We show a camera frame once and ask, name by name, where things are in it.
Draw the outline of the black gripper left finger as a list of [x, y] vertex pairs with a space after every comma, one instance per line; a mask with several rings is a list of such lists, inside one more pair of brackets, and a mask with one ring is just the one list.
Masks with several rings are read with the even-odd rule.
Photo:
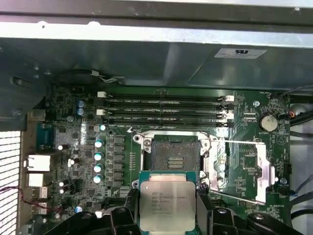
[[139, 210], [139, 190], [129, 191], [124, 206], [111, 208], [97, 218], [91, 212], [79, 212], [52, 228], [47, 235], [138, 235], [136, 222]]

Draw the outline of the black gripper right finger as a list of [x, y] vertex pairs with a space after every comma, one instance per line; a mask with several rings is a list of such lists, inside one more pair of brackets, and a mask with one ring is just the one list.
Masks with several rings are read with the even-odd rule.
[[202, 235], [299, 235], [299, 231], [260, 212], [246, 219], [231, 209], [216, 207], [206, 190], [196, 190], [196, 222]]

